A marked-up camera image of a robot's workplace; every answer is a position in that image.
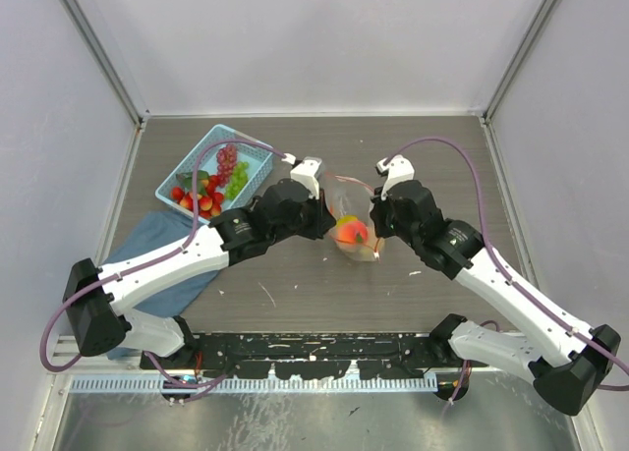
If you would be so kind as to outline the light blue plastic basket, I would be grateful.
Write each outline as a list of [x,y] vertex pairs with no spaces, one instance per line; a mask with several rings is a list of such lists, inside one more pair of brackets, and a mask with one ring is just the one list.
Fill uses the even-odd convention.
[[238,162],[249,163],[247,170],[249,182],[234,200],[229,200],[225,196],[227,185],[219,186],[219,191],[225,197],[222,209],[245,205],[255,195],[273,168],[273,152],[270,150],[270,145],[261,141],[249,145],[245,143],[248,138],[245,134],[222,124],[214,126],[160,183],[155,190],[155,196],[170,208],[190,217],[192,212],[179,206],[170,197],[170,192],[176,184],[176,174],[203,170],[208,174],[217,175],[216,153],[226,144],[233,143],[238,149]]

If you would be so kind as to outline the purple grape bunch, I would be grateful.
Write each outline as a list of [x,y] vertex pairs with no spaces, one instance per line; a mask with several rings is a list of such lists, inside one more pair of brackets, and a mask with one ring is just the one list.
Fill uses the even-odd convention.
[[216,153],[218,185],[225,187],[229,182],[238,162],[238,149],[233,143],[228,143]]

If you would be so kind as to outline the orange peach fruit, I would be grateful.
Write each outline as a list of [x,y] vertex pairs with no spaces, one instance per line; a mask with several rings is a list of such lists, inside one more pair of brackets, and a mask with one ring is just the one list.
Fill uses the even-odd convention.
[[361,220],[343,226],[336,225],[333,238],[344,247],[346,244],[365,243],[369,238],[368,227]]

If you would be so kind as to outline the green leaves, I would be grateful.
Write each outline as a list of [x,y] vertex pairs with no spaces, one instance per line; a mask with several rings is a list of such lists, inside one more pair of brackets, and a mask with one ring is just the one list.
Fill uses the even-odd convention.
[[[190,190],[193,185],[193,176],[195,173],[191,172],[181,172],[176,174],[176,180],[178,183],[184,188]],[[202,181],[206,181],[209,179],[209,174],[206,171],[199,170],[197,173],[197,187],[200,188],[202,186]]]

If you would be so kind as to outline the green grape bunch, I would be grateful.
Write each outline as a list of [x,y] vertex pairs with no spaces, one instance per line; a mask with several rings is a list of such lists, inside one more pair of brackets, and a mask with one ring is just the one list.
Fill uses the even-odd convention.
[[247,170],[249,169],[249,163],[245,161],[237,162],[234,166],[232,173],[225,190],[225,196],[229,200],[234,200],[245,185],[249,182],[249,176]]

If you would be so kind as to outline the red strawberries pile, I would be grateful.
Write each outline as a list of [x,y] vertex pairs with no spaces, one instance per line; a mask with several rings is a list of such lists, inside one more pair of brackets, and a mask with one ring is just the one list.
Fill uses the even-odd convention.
[[184,188],[176,180],[176,184],[170,192],[170,197],[179,206],[189,211],[193,211],[194,201],[196,201],[198,203],[199,216],[202,219],[209,220],[222,212],[222,203],[225,197],[219,189],[217,175],[209,174],[209,179],[202,181],[200,188],[197,187],[195,196],[192,189]]

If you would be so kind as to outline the clear zip bag orange zipper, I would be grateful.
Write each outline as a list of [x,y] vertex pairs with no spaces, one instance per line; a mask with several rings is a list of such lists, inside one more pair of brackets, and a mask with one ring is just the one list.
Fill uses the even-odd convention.
[[374,188],[349,176],[325,172],[323,188],[327,207],[335,219],[328,232],[337,249],[356,262],[377,262],[385,241],[375,234],[370,218]]

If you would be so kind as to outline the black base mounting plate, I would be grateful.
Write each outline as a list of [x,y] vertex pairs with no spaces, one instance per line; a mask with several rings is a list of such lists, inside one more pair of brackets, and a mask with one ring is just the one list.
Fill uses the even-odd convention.
[[173,355],[142,357],[142,369],[192,369],[205,377],[338,379],[358,368],[361,380],[422,378],[463,361],[420,333],[210,333]]

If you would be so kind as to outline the blue cloth towel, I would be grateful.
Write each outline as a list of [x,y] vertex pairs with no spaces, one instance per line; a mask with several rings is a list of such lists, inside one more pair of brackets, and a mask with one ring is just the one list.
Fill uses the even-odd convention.
[[122,276],[104,289],[114,296],[114,311],[131,324],[108,359],[134,351],[166,358],[183,350],[185,326],[176,317],[228,266],[217,230],[201,224],[186,245],[191,229],[185,216],[151,211],[101,266],[101,277]]

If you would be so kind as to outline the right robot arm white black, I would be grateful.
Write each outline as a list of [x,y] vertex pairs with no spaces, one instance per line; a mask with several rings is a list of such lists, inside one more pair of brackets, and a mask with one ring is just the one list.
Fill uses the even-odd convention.
[[607,324],[593,327],[544,296],[476,228],[444,217],[419,181],[376,188],[371,219],[379,237],[402,240],[427,267],[477,294],[522,334],[484,331],[451,313],[430,334],[437,363],[454,366],[462,359],[500,368],[532,384],[567,416],[578,415],[601,388],[619,333]]

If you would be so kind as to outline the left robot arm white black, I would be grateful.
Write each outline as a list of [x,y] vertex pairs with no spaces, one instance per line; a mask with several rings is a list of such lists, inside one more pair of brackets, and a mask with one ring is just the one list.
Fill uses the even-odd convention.
[[174,368],[190,366],[197,345],[187,323],[139,311],[138,304],[193,277],[261,256],[290,237],[321,239],[334,225],[321,187],[282,179],[247,206],[212,218],[192,239],[101,267],[90,259],[77,262],[64,299],[81,356],[120,347],[151,352]]

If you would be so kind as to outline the yellow star fruit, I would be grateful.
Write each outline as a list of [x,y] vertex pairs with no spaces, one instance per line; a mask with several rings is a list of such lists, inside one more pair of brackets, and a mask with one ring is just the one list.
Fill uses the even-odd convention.
[[343,226],[347,223],[358,221],[358,217],[355,215],[345,215],[337,220],[338,226]]

